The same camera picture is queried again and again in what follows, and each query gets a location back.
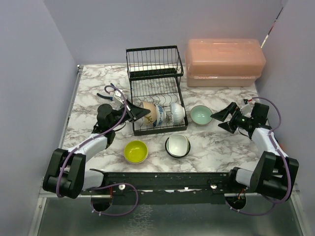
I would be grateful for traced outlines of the beige floral bowl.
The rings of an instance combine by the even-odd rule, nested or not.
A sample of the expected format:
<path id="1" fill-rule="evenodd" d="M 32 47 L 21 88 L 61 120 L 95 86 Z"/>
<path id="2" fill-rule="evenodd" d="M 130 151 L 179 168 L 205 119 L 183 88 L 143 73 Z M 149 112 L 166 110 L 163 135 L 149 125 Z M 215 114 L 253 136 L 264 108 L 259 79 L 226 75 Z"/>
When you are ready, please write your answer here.
<path id="1" fill-rule="evenodd" d="M 141 107 L 150 111 L 144 116 L 143 124 L 145 126 L 152 125 L 157 120 L 156 106 L 153 103 L 143 101 Z"/>

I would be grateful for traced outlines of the mint green floral bowl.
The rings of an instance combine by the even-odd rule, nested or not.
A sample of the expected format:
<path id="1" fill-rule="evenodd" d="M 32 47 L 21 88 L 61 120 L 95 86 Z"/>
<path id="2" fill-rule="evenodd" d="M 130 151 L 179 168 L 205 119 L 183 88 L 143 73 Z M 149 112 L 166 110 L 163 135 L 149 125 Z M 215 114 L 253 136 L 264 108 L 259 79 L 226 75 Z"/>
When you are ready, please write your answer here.
<path id="1" fill-rule="evenodd" d="M 190 111 L 191 120 L 199 126 L 209 124 L 212 121 L 212 114 L 211 109 L 204 105 L 194 106 Z"/>

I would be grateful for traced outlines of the blue floral bowl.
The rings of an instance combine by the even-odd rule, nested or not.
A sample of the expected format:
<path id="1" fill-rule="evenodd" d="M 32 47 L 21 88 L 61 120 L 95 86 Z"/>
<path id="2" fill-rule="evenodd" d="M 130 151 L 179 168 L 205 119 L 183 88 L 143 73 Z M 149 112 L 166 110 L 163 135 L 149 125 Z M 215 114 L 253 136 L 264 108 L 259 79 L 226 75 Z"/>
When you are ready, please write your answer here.
<path id="1" fill-rule="evenodd" d="M 165 113 L 164 108 L 162 106 L 156 105 L 156 113 L 157 113 L 157 119 L 153 123 L 154 127 L 162 125 L 164 120 L 166 119 L 166 113 Z"/>

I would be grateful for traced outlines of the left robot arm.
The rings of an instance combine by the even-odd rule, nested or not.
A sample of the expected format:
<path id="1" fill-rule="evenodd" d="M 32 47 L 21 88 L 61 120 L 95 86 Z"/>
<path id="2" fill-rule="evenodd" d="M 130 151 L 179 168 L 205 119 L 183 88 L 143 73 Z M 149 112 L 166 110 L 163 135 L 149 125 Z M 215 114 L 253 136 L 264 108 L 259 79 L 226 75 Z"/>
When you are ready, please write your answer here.
<path id="1" fill-rule="evenodd" d="M 89 138 L 70 148 L 53 151 L 42 188 L 58 197 L 75 199 L 84 189 L 92 188 L 103 194 L 109 182 L 100 171 L 87 171 L 86 162 L 99 152 L 107 149 L 115 138 L 114 128 L 122 122 L 137 121 L 150 113 L 149 109 L 127 102 L 127 106 L 115 110 L 110 104 L 97 109 L 97 122 Z"/>

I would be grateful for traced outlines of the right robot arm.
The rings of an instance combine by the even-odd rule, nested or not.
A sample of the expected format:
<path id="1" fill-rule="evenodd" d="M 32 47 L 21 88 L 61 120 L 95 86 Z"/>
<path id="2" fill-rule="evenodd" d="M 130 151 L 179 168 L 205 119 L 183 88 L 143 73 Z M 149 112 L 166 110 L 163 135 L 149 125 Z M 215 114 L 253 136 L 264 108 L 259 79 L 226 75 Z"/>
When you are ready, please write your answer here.
<path id="1" fill-rule="evenodd" d="M 238 128 L 245 130 L 256 144 L 261 157 L 253 171 L 235 167 L 229 173 L 226 187 L 238 192 L 243 187 L 250 191 L 275 199 L 282 203 L 291 195 L 299 163 L 288 157 L 278 144 L 273 129 L 268 126 L 269 106 L 254 103 L 251 115 L 246 116 L 244 108 L 230 103 L 223 110 L 211 115 L 220 121 L 219 127 L 233 134 Z"/>

